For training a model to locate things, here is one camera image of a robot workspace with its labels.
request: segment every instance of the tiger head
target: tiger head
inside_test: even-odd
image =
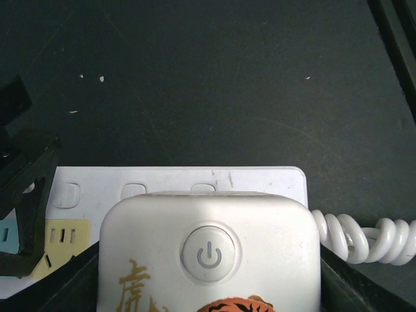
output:
[[[198,312],[276,312],[273,305],[259,296],[226,298],[207,304]]]

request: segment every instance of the coiled cord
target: coiled cord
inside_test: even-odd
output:
[[[380,219],[375,228],[360,227],[349,215],[312,211],[320,243],[348,263],[404,265],[416,255],[416,220]]]

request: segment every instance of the black table surface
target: black table surface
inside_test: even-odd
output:
[[[46,2],[1,4],[0,78],[34,102],[10,132],[58,132],[61,165],[298,166],[311,209],[416,219],[416,127],[364,0]],[[416,304],[415,260],[355,267]]]

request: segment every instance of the power outlet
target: power outlet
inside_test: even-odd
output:
[[[45,254],[31,274],[40,280],[86,250],[90,243],[88,220],[46,220]]]
[[[16,254],[19,251],[18,223],[15,218],[0,220],[0,252]]]

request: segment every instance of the round button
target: round button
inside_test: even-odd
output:
[[[181,260],[188,273],[197,280],[219,281],[234,266],[234,242],[219,227],[200,227],[188,236]]]

